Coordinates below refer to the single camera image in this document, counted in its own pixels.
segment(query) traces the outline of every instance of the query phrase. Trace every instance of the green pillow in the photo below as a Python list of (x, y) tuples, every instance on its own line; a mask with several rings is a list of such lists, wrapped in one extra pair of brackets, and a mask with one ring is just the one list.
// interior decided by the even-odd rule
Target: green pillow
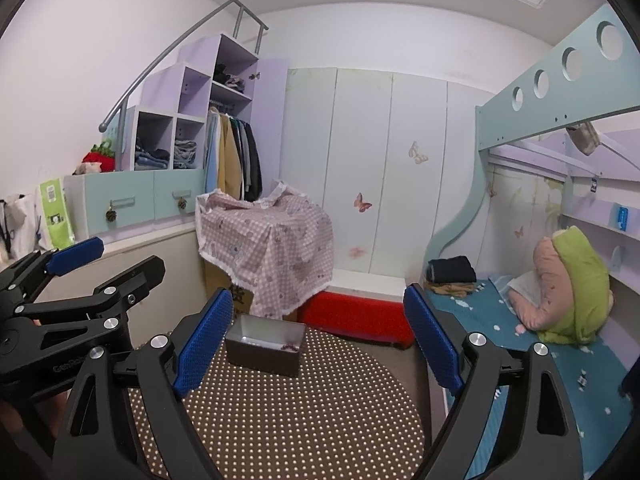
[(555, 236), (552, 243), (569, 273), (574, 305), (553, 328), (538, 336), (548, 343), (590, 343), (609, 315), (609, 271), (576, 226)]

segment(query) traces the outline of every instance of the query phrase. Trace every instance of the staircase cabinet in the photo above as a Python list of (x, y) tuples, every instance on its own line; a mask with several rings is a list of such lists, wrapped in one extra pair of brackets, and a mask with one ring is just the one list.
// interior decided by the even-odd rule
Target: staircase cabinet
[[(215, 66), (245, 81), (238, 92), (213, 81)], [(65, 178), (65, 194), (78, 241), (99, 235), (115, 241), (193, 221), (195, 198), (204, 192), (209, 143), (207, 113), (213, 103), (252, 126), (260, 157), (263, 194), (280, 174), (280, 138), (288, 63), (259, 59), (225, 34), (200, 38), (178, 51), (178, 61), (149, 75), (140, 104), (127, 109), (114, 173)], [(177, 139), (194, 140), (194, 169), (174, 170)], [(136, 142), (170, 153), (166, 170), (136, 170)]]

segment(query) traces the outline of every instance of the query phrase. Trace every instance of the pillow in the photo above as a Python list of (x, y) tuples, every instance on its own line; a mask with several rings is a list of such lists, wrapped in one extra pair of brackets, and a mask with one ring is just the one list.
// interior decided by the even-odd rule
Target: pillow
[(551, 330), (538, 336), (543, 342), (590, 343), (609, 315), (609, 271), (576, 226), (554, 236), (553, 245), (570, 276), (574, 305)]
[(508, 295), (522, 324), (529, 330), (546, 330), (560, 321), (574, 304), (574, 291), (558, 252), (550, 238), (541, 238), (533, 251), (533, 263), (540, 279), (541, 300), (535, 305), (521, 293)]
[(525, 300), (529, 301), (536, 308), (542, 303), (542, 289), (540, 287), (540, 279), (535, 270), (525, 272), (517, 278), (513, 278), (507, 286), (510, 286), (516, 292), (519, 292)]

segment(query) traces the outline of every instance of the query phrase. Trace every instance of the checkered cloth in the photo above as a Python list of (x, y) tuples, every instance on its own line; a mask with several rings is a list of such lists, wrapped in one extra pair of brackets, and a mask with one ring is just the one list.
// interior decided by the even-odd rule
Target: checkered cloth
[(253, 203), (219, 189), (200, 195), (196, 233), (200, 256), (254, 294), (254, 316), (280, 319), (331, 282), (331, 220), (286, 184)]

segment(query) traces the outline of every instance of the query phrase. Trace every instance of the drawer cabinet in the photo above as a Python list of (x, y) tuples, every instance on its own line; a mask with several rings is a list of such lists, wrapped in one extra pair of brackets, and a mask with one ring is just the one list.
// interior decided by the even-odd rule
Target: drawer cabinet
[(117, 171), (65, 177), (66, 204), (77, 241), (105, 233), (126, 238), (117, 235), (126, 227), (144, 224), (149, 232), (166, 227), (159, 222), (155, 226), (153, 221), (192, 217), (195, 198), (203, 192), (204, 170)]
[(156, 219), (195, 211), (196, 197), (204, 192), (204, 170), (154, 171)]

